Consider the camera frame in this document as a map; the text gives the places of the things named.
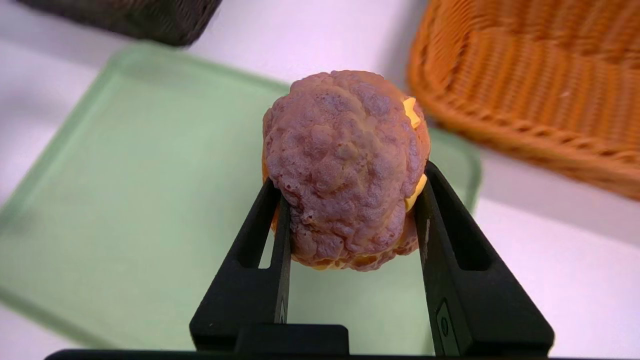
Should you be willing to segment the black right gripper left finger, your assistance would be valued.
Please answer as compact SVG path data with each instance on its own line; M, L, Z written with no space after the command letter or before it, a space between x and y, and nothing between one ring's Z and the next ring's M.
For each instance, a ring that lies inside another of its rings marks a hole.
M195 349L233 351L244 328L285 323L290 273L290 205L267 180L190 320Z

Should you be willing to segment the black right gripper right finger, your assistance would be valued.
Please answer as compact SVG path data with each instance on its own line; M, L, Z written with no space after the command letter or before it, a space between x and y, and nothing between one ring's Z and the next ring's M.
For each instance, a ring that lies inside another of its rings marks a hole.
M440 169L413 207L437 357L546 357L554 330Z

